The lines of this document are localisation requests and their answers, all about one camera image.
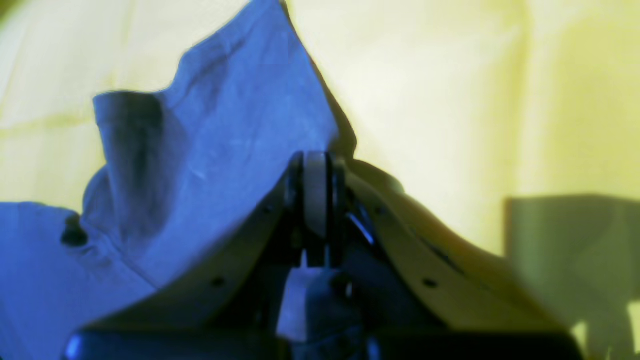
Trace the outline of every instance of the crumpled fabric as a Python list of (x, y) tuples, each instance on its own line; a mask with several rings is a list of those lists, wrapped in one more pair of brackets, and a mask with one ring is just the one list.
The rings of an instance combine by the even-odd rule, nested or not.
[(181, 59), (171, 86), (93, 100), (106, 165), (70, 209), (0, 204), (0, 356), (57, 359), (70, 333), (215, 251), (296, 151), (338, 128), (277, 1), (254, 0)]

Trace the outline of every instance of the mechanism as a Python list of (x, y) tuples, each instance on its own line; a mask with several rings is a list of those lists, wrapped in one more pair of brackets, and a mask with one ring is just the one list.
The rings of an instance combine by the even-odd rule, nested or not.
[(223, 250), (88, 324), (64, 360), (581, 359), (329, 152), (296, 153)]

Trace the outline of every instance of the screw hole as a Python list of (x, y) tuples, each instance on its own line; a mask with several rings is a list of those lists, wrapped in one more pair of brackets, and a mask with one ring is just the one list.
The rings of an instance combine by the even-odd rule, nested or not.
[(353, 284), (352, 283), (348, 283), (347, 286), (345, 286), (345, 288), (344, 288), (344, 296), (347, 299), (353, 298)]
[(431, 279), (423, 279), (422, 284), (430, 289), (435, 289), (438, 287), (438, 283)]
[(211, 281), (211, 286), (219, 288), (225, 284), (225, 280), (222, 277), (217, 277)]
[(89, 238), (83, 228), (80, 226), (80, 215), (74, 213), (65, 219), (65, 231), (62, 233), (60, 242), (68, 247), (85, 246)]

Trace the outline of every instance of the blue cloth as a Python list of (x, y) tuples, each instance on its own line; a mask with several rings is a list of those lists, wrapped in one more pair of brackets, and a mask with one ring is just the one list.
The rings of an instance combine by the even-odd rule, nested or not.
[(69, 334), (153, 294), (239, 226), (295, 151), (338, 128), (276, 0), (254, 0), (181, 59), (160, 92), (94, 99), (107, 165), (74, 213), (0, 204), (0, 356), (59, 359)]

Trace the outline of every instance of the dark plastic part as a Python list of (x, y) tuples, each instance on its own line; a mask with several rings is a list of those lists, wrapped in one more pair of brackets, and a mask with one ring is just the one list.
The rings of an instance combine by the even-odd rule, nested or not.
[(340, 270), (327, 270), (307, 290), (307, 338), (320, 340), (362, 323), (360, 309), (347, 295), (351, 279)]
[(349, 241), (341, 269), (353, 281), (353, 300), (364, 315), (367, 331), (386, 327), (446, 330), (446, 323), (422, 305), (389, 260), (376, 256), (359, 228), (346, 224), (345, 230)]
[(286, 360), (289, 346), (273, 335), (232, 331), (81, 331), (63, 360)]
[(292, 215), (300, 216), (302, 211), (302, 173), (304, 167), (304, 153), (296, 152), (289, 160), (287, 175), (285, 177), (285, 209)]
[(363, 330), (359, 326), (306, 343), (292, 343), (294, 360), (364, 360)]
[(308, 152), (303, 174), (304, 248), (309, 267), (325, 267), (331, 208), (330, 163), (326, 152)]
[(342, 253), (344, 250), (344, 222), (346, 217), (347, 206), (347, 189), (345, 165), (342, 158), (329, 154), (328, 160), (328, 176), (330, 196), (327, 216), (327, 242), (330, 249), (330, 266), (337, 268), (342, 264)]
[(581, 360), (574, 340), (556, 333), (388, 330), (367, 341), (369, 360)]

